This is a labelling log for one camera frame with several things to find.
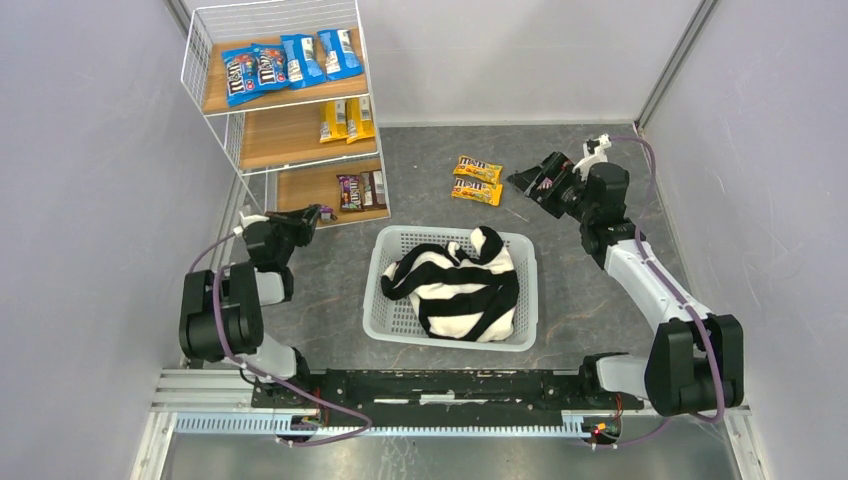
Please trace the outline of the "blue candy bag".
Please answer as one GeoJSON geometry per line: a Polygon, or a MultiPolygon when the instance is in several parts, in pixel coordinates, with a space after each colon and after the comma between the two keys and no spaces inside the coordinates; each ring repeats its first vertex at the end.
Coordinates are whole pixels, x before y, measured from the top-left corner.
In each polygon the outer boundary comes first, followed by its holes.
{"type": "Polygon", "coordinates": [[[316,60],[314,37],[306,34],[282,35],[289,88],[300,90],[323,84],[326,74],[316,60]]]}
{"type": "Polygon", "coordinates": [[[325,53],[325,73],[330,81],[355,77],[364,73],[348,29],[326,29],[318,32],[325,53]]]}

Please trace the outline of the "purple m&m bag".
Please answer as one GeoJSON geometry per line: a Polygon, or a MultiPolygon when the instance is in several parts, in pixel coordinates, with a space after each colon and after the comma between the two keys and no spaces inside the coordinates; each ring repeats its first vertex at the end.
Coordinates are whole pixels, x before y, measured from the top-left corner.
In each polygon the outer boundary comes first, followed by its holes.
{"type": "Polygon", "coordinates": [[[333,222],[337,221],[337,215],[331,207],[321,206],[320,207],[320,220],[323,223],[333,223],[333,222]]]}
{"type": "Polygon", "coordinates": [[[361,177],[354,174],[336,176],[340,188],[340,206],[342,212],[359,212],[364,210],[364,201],[360,186],[361,177]]]}

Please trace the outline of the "yellow m&m bag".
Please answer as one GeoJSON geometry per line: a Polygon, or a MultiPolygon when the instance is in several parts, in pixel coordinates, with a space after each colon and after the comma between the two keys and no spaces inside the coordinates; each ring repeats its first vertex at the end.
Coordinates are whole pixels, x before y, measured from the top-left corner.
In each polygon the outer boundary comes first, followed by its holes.
{"type": "Polygon", "coordinates": [[[456,177],[451,197],[497,207],[500,205],[502,192],[502,184],[488,184],[456,177]]]}
{"type": "Polygon", "coordinates": [[[500,184],[502,170],[501,165],[476,160],[468,155],[460,155],[457,165],[453,169],[453,174],[497,185],[500,184]]]}

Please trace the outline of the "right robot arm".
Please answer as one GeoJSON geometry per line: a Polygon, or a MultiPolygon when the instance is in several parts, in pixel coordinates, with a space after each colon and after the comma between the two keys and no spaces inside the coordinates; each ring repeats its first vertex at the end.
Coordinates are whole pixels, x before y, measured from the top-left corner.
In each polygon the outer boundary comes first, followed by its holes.
{"type": "Polygon", "coordinates": [[[581,368],[591,388],[648,401],[664,417],[722,418],[744,400],[744,332],[687,293],[626,215],[630,175],[603,160],[571,162],[553,152],[507,182],[555,218],[580,224],[581,243],[629,295],[648,321],[647,357],[588,356],[581,368]]]}

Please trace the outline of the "blue m&m bag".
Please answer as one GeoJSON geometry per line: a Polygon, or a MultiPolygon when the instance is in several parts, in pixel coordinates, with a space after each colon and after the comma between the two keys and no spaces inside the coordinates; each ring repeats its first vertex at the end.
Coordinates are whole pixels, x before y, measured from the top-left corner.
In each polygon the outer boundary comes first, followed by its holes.
{"type": "Polygon", "coordinates": [[[281,44],[251,45],[256,60],[256,90],[272,92],[287,88],[290,84],[286,72],[285,50],[281,44]]]}
{"type": "Polygon", "coordinates": [[[226,74],[226,99],[235,107],[259,98],[257,61],[251,47],[225,50],[221,53],[226,74]]]}

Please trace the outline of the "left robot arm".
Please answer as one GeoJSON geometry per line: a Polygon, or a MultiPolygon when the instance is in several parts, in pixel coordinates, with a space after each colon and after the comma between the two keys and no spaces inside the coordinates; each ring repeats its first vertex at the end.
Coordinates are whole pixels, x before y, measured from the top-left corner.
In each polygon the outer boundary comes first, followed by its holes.
{"type": "Polygon", "coordinates": [[[241,214],[232,232],[217,243],[244,242],[248,259],[217,271],[194,261],[184,277],[179,345],[192,361],[226,362],[251,373],[261,392],[288,389],[306,397],[314,381],[303,355],[265,331],[262,309],[289,302],[294,276],[289,261],[313,239],[322,207],[241,214]]]}

